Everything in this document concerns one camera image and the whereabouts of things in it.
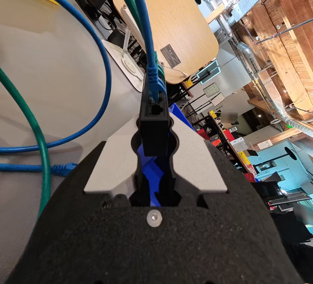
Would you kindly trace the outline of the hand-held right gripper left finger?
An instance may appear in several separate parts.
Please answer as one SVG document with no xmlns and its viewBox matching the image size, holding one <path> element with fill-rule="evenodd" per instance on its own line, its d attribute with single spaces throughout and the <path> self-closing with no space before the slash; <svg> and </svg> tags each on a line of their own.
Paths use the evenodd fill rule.
<svg viewBox="0 0 313 284">
<path fill-rule="evenodd" d="M 138 149 L 142 144 L 137 121 L 133 116 L 106 141 L 85 185 L 86 194 L 119 194 L 127 198 L 137 190 L 135 176 L 141 167 Z"/>
</svg>

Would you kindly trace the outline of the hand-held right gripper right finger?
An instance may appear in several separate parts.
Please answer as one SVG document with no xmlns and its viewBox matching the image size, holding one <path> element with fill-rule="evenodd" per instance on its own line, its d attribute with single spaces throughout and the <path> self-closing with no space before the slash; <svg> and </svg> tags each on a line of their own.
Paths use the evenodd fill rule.
<svg viewBox="0 0 313 284">
<path fill-rule="evenodd" d="M 227 186 L 205 140 L 174 114 L 170 117 L 171 132 L 178 142 L 172 156 L 175 190 L 180 195 L 226 193 Z"/>
</svg>

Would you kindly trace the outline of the blue plastic bin with divider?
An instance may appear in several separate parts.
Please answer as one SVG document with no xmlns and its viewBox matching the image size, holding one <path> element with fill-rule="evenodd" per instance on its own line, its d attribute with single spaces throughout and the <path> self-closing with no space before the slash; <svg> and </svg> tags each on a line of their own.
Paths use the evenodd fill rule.
<svg viewBox="0 0 313 284">
<path fill-rule="evenodd" d="M 174 103 L 169 108 L 169 112 L 174 114 L 183 123 L 185 123 L 193 131 L 195 131 L 176 103 Z M 156 157 L 144 155 L 143 145 L 140 145 L 137 151 L 141 159 L 142 172 L 146 176 L 148 183 L 149 183 L 150 206 L 160 207 L 161 204 L 157 200 L 155 193 L 159 192 L 159 183 L 160 183 L 162 176 L 164 175 L 164 172 L 159 167 L 159 165 L 155 162 Z"/>
</svg>

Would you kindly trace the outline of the black ethernet port block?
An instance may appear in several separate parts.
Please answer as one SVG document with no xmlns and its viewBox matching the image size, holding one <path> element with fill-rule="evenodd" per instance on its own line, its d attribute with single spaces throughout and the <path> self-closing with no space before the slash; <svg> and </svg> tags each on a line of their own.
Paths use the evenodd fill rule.
<svg viewBox="0 0 313 284">
<path fill-rule="evenodd" d="M 159 102 L 151 103 L 147 75 L 143 84 L 138 124 L 145 156 L 166 157 L 170 130 L 167 96 L 160 92 Z"/>
</svg>

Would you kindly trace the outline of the white cardboard box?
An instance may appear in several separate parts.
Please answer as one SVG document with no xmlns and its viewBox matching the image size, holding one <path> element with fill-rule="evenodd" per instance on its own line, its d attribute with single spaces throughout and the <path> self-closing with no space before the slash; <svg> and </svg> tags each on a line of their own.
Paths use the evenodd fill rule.
<svg viewBox="0 0 313 284">
<path fill-rule="evenodd" d="M 232 147 L 234 148 L 234 151 L 236 151 L 237 153 L 240 153 L 244 150 L 248 150 L 249 146 L 247 145 L 247 143 L 245 142 L 244 138 L 240 137 L 237 138 L 233 141 L 230 141 L 230 144 L 232 145 Z"/>
</svg>

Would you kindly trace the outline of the white paper sign stand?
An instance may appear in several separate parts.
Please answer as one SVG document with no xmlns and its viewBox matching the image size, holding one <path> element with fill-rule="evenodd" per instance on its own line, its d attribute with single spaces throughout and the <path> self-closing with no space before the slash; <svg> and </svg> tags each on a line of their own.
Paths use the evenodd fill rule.
<svg viewBox="0 0 313 284">
<path fill-rule="evenodd" d="M 220 92 L 219 94 L 217 94 L 213 99 L 211 99 L 211 104 L 216 107 L 218 106 L 222 101 L 225 100 L 225 96 L 223 95 L 222 92 Z"/>
</svg>

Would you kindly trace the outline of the pale green paper sign stand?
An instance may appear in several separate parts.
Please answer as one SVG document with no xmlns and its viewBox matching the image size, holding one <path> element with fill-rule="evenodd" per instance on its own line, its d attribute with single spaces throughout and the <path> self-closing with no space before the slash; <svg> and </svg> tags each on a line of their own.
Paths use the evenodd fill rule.
<svg viewBox="0 0 313 284">
<path fill-rule="evenodd" d="M 210 98 L 211 96 L 217 94 L 220 92 L 220 89 L 218 85 L 214 82 L 207 86 L 206 88 L 203 89 L 204 94 L 206 95 L 207 98 Z"/>
</svg>

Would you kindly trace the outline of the white table grommet plate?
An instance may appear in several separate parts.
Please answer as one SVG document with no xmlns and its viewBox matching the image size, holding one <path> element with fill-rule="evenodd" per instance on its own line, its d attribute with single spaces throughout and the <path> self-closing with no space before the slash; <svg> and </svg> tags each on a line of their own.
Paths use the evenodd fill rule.
<svg viewBox="0 0 313 284">
<path fill-rule="evenodd" d="M 123 48 L 112 44 L 107 40 L 102 40 L 102 43 L 123 74 L 129 80 L 133 88 L 139 93 L 142 93 L 144 73 L 140 67 L 135 63 L 132 57 L 123 50 Z"/>
</svg>

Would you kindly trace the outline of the folded wooden table top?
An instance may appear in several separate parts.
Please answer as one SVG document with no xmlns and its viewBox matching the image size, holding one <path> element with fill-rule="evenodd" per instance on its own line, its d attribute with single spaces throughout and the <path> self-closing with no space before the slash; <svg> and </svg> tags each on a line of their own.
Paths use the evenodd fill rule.
<svg viewBox="0 0 313 284">
<path fill-rule="evenodd" d="M 217 56 L 218 41 L 194 0 L 145 2 L 167 83 L 181 83 Z"/>
</svg>

